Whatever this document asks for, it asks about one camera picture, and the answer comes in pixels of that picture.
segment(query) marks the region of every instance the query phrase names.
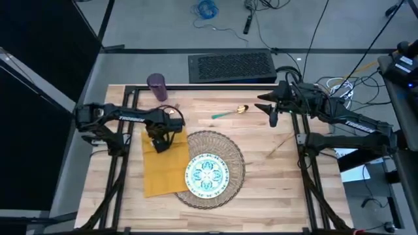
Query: round placemat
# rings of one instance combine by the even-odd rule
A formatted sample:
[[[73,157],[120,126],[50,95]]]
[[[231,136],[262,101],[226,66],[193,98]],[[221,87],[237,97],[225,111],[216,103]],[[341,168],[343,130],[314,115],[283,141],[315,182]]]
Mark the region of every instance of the round placemat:
[[[198,209],[213,209],[234,198],[244,183],[246,173],[244,158],[238,146],[228,137],[214,131],[199,131],[187,137],[189,157],[209,153],[218,156],[228,167],[229,182],[225,190],[214,198],[199,198],[190,191],[176,193],[186,205]]]

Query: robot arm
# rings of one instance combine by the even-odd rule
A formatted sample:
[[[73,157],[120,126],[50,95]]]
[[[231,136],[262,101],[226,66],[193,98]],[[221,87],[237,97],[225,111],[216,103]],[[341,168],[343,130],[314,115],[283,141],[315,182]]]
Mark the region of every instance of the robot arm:
[[[360,131],[368,136],[323,136],[317,133],[300,134],[298,143],[304,144],[312,154],[317,155],[324,148],[357,148],[369,149],[376,154],[391,154],[397,150],[396,135],[388,123],[376,121],[361,114],[356,114],[345,108],[345,100],[339,97],[329,97],[315,84],[293,83],[291,86],[281,81],[278,87],[259,99],[276,103],[255,104],[270,117],[270,126],[275,127],[278,114],[283,112],[306,114],[311,118],[336,124],[341,123]]]
[[[126,108],[113,104],[84,104],[74,110],[76,128],[81,132],[91,132],[96,139],[103,140],[108,145],[109,154],[124,155],[122,134],[113,133],[105,126],[105,123],[112,120],[133,121],[144,123],[148,136],[158,153],[167,150],[174,139],[174,133],[180,133],[184,125],[182,118],[170,118],[161,108],[173,108],[171,106],[160,106],[151,110],[139,110]]]

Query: blue and white plate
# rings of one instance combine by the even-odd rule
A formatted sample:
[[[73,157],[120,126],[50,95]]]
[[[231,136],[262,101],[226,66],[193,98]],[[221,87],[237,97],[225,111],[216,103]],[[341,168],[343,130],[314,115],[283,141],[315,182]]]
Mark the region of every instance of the blue and white plate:
[[[228,166],[217,155],[200,154],[194,157],[187,166],[185,183],[197,197],[214,198],[228,186]]]

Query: concrete floor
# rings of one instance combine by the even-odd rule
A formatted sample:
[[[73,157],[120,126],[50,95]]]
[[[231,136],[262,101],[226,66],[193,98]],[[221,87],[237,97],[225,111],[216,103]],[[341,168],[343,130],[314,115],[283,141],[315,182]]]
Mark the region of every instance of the concrete floor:
[[[197,0],[117,0],[112,12],[104,46],[125,44],[126,48],[243,48],[245,43],[231,32],[196,29],[192,22],[195,16],[190,6]],[[215,0],[219,15],[202,24],[214,24],[218,28],[234,29],[240,36],[249,12],[243,7],[243,0]],[[367,48],[387,19],[384,12],[393,5],[394,0],[331,0],[323,17],[313,44],[313,48]],[[79,3],[84,16],[97,33],[105,14],[108,1],[92,0]],[[266,10],[258,13],[261,34],[269,46],[278,48],[307,48],[325,5],[325,0],[293,0],[280,10]],[[394,17],[386,31],[376,42],[374,48],[395,48],[402,40],[413,41],[418,38],[418,19],[408,6],[403,6]],[[252,23],[248,35],[249,48],[263,48],[257,26]],[[165,75],[167,83],[188,83],[187,56],[185,54],[144,55],[144,54],[100,54],[96,62],[85,102],[103,102],[108,84],[144,84],[149,74],[159,72]],[[292,54],[303,67],[304,54]],[[379,55],[368,55],[363,64],[376,60]],[[361,55],[311,54],[306,67],[306,82],[315,82],[322,76],[344,76],[351,72]],[[275,66],[294,66],[283,54],[273,55]],[[370,74],[376,67],[359,75]],[[383,84],[379,76],[375,79]],[[374,88],[358,86],[354,99],[360,102],[370,100]],[[374,102],[388,101],[385,88]],[[362,106],[353,104],[352,108]],[[373,106],[359,110],[359,113],[380,119],[394,125],[398,122],[392,106]],[[336,134],[347,134],[337,129]],[[76,133],[67,157],[51,216],[73,212],[78,209],[84,179],[89,164],[87,158],[91,147],[81,141]],[[404,212],[402,218],[406,229],[397,234],[415,234],[411,215],[402,188],[394,185],[396,199]],[[357,228],[372,228],[391,220],[388,208],[377,209],[369,204],[360,207],[364,198],[349,197],[349,205]],[[65,226],[48,228],[47,231],[70,229]],[[382,228],[373,232],[383,232]]]

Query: wooden tabletop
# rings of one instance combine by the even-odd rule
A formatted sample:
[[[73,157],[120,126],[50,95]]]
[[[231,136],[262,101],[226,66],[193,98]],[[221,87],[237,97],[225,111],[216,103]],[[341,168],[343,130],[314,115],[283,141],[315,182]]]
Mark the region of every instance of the wooden tabletop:
[[[121,105],[124,89],[124,85],[109,86],[105,103]],[[277,127],[271,128],[268,116],[253,106],[254,103],[265,103],[257,96],[267,92],[168,91],[169,99],[164,104],[180,105],[188,133],[217,131],[238,145],[246,163],[244,185],[234,199],[212,210],[190,208],[173,194],[144,198],[140,137],[144,126],[135,124],[118,230],[131,227],[132,231],[153,232],[300,232],[302,227],[309,227],[291,116],[280,114]],[[150,109],[160,104],[151,91],[140,91],[138,108]],[[245,114],[211,119],[211,115],[234,110],[243,104],[249,105]],[[111,121],[106,125],[116,131],[118,122]],[[312,132],[329,132],[329,126],[317,119],[310,120],[310,127]],[[106,147],[94,148],[93,151],[100,149]],[[75,227],[82,226],[101,203],[110,161],[111,157],[105,152],[91,158]],[[317,162],[325,198],[347,225],[352,226],[336,160],[318,156]],[[315,213],[317,218],[321,218],[317,204]]]

